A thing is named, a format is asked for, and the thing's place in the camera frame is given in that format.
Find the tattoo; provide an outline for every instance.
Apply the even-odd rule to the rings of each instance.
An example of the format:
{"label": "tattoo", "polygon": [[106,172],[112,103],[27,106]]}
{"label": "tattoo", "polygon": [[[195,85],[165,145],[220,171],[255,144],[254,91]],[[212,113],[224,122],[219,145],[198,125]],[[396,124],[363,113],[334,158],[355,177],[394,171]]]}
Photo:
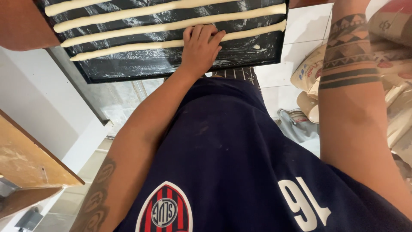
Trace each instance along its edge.
{"label": "tattoo", "polygon": [[366,16],[345,16],[331,26],[319,89],[379,81],[373,64]]}
{"label": "tattoo", "polygon": [[99,172],[96,175],[80,212],[73,223],[71,232],[98,232],[109,212],[109,207],[105,206],[107,198],[107,188],[110,177],[116,169],[116,163],[106,157]]}

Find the person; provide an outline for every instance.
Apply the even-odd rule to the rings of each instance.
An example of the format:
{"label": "person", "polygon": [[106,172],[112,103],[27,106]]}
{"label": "person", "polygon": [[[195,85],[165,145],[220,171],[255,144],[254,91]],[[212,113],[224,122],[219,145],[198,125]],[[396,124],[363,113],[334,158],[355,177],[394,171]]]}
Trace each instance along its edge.
{"label": "person", "polygon": [[117,134],[71,231],[412,231],[411,194],[386,142],[368,3],[338,0],[332,10],[320,159],[281,133],[252,73],[200,78],[225,31],[189,27],[181,66]]}

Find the white wall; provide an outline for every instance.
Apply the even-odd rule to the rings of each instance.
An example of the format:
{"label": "white wall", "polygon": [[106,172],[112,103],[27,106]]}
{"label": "white wall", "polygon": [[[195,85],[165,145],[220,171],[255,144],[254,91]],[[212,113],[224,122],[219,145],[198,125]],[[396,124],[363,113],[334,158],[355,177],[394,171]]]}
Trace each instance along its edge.
{"label": "white wall", "polygon": [[[0,47],[0,109],[75,173],[108,133],[43,49],[14,52]],[[41,204],[43,215],[54,201]],[[10,218],[1,232],[15,231],[21,216]]]}

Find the red and black striped crest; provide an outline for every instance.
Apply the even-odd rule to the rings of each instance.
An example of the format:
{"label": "red and black striped crest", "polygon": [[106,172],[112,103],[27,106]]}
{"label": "red and black striped crest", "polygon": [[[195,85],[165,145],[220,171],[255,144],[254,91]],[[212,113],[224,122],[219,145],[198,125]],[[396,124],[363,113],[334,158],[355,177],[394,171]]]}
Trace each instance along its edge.
{"label": "red and black striped crest", "polygon": [[183,191],[165,181],[146,199],[136,232],[191,232],[192,210]]}

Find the finger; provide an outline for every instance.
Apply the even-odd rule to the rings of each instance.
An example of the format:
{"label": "finger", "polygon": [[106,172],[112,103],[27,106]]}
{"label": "finger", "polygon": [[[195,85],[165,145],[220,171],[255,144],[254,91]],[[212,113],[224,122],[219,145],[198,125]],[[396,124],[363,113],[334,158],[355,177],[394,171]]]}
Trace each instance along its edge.
{"label": "finger", "polygon": [[202,28],[204,25],[199,24],[194,26],[193,32],[192,32],[192,39],[194,40],[199,40],[200,32],[202,31]]}
{"label": "finger", "polygon": [[216,57],[218,56],[221,49],[222,49],[222,46],[219,46],[218,48],[216,48],[215,54],[213,54],[213,62],[215,62]]}
{"label": "finger", "polygon": [[193,29],[194,27],[190,26],[190,27],[187,27],[185,31],[183,32],[183,41],[185,43],[190,41],[190,34],[192,33]]}
{"label": "finger", "polygon": [[207,43],[210,36],[213,33],[217,33],[217,32],[218,32],[218,29],[214,25],[212,25],[212,24],[205,25],[202,28],[202,32],[200,33],[199,41]]}
{"label": "finger", "polygon": [[219,43],[222,41],[223,37],[226,35],[226,31],[219,31],[212,40],[210,40],[209,44],[213,46],[218,46]]}

